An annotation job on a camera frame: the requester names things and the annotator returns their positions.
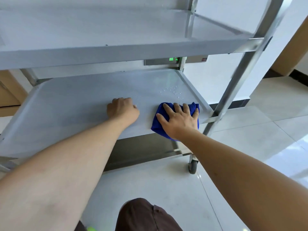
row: black baseboard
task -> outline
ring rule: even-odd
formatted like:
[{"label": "black baseboard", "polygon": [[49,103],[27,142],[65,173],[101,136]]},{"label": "black baseboard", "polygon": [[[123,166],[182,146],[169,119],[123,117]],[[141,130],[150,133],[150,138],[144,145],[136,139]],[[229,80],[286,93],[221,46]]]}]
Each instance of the black baseboard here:
[{"label": "black baseboard", "polygon": [[[245,107],[250,99],[245,100],[235,100],[231,103],[228,109],[242,108]],[[210,104],[211,108],[214,110],[218,104]]]},{"label": "black baseboard", "polygon": [[283,75],[279,74],[278,72],[272,69],[269,69],[263,78],[275,78],[275,77],[283,77]]},{"label": "black baseboard", "polygon": [[296,81],[299,81],[300,83],[304,84],[305,86],[308,86],[308,75],[295,69],[291,72],[289,76]]}]

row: brown pants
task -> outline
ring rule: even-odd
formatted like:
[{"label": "brown pants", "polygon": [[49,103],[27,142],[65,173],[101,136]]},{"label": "brown pants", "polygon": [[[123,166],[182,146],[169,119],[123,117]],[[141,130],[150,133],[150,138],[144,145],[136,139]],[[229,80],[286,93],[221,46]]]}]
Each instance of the brown pants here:
[{"label": "brown pants", "polygon": [[[75,231],[84,230],[79,221]],[[121,208],[115,231],[182,231],[182,229],[164,209],[150,204],[146,199],[137,198],[130,200]]]}]

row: tile floor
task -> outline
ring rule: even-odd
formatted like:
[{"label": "tile floor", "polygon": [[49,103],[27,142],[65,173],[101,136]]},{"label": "tile floor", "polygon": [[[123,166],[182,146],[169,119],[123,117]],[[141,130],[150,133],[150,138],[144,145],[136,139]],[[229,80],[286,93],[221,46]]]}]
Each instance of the tile floor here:
[{"label": "tile floor", "polygon": [[[292,78],[263,79],[248,105],[228,110],[211,137],[308,188],[308,87]],[[188,158],[161,159],[103,174],[83,223],[97,231],[114,230],[121,206],[143,197],[163,207],[183,230],[249,230],[200,164],[195,175],[188,173]]]}]

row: microfiber cleaning cloth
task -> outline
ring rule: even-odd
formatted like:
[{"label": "microfiber cleaning cloth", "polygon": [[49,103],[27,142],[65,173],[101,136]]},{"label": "microfiber cleaning cloth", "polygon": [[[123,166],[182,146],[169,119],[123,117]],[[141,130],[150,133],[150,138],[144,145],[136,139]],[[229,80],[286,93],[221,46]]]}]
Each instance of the microfiber cleaning cloth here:
[{"label": "microfiber cleaning cloth", "polygon": [[[164,102],[165,104],[167,104],[170,108],[172,108],[172,110],[175,112],[175,109],[174,109],[174,105],[172,103],[167,103],[167,102]],[[158,109],[156,111],[156,113],[160,113],[161,115],[164,116],[164,118],[169,121],[169,115],[167,114],[167,112],[165,111],[164,107],[163,107],[163,104],[164,103],[161,103],[159,106],[158,106]],[[189,110],[190,110],[190,115],[192,116],[193,113],[195,112],[196,108],[199,110],[200,112],[200,109],[199,109],[199,104],[195,104],[194,102],[192,104],[189,104],[188,105],[189,107]],[[152,124],[152,127],[151,127],[151,130],[154,131],[155,133],[158,133],[159,135],[161,136],[164,136],[165,138],[168,138],[170,140],[173,140],[173,141],[176,141],[172,138],[170,138],[166,132],[164,131],[163,127],[161,126],[161,124],[159,123],[157,117],[156,117],[156,114],[154,116],[154,119],[153,119],[153,124]]]}]

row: black wheel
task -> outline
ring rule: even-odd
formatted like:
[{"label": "black wheel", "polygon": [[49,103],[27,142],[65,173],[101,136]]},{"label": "black wheel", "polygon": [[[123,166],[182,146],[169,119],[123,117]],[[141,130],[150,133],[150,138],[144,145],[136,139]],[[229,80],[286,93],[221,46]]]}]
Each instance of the black wheel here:
[{"label": "black wheel", "polygon": [[188,164],[188,170],[191,174],[195,174],[197,172],[197,160],[192,160],[191,163]]}]

